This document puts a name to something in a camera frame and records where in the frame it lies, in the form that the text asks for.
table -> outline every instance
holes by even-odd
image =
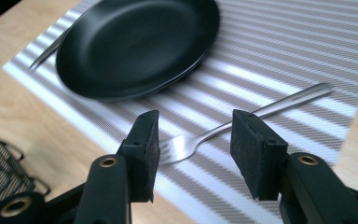
[[[78,1],[22,0],[0,17],[0,139],[24,150],[24,168],[52,187],[48,200],[85,181],[104,152],[2,70],[2,66]],[[358,112],[334,167],[358,189]],[[134,223],[192,223],[158,194],[133,205]]]

silver fork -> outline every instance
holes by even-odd
[[[293,95],[289,95],[275,103],[266,105],[253,113],[260,118],[266,118],[290,107],[305,104],[306,102],[321,97],[331,91],[332,88],[328,84],[317,84]],[[200,143],[224,131],[230,130],[231,127],[232,122],[229,122],[197,137],[191,135],[179,135],[172,139],[160,141],[159,148],[161,153],[158,164],[163,165],[189,158],[197,151]]]

